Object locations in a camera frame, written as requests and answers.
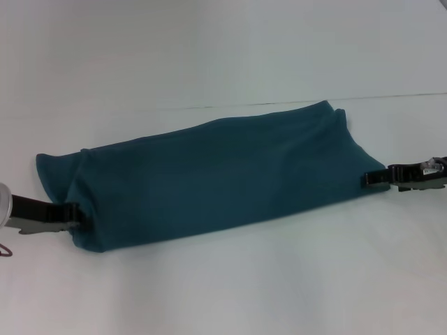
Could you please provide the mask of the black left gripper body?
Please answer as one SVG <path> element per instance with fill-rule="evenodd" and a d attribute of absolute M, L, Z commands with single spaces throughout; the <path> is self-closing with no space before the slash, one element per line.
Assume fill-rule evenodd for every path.
<path fill-rule="evenodd" d="M 21 235 L 61 232 L 69 229 L 64 205 L 18 195 L 12 196 L 12 209 L 7 226 L 18 229 Z"/>

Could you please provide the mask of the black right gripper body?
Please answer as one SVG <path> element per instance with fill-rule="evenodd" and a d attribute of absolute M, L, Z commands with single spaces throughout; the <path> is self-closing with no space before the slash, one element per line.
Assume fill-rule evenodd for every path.
<path fill-rule="evenodd" d="M 433 157 L 414 164 L 393 165 L 393 185 L 399 192 L 446 187 L 446 157 Z"/>

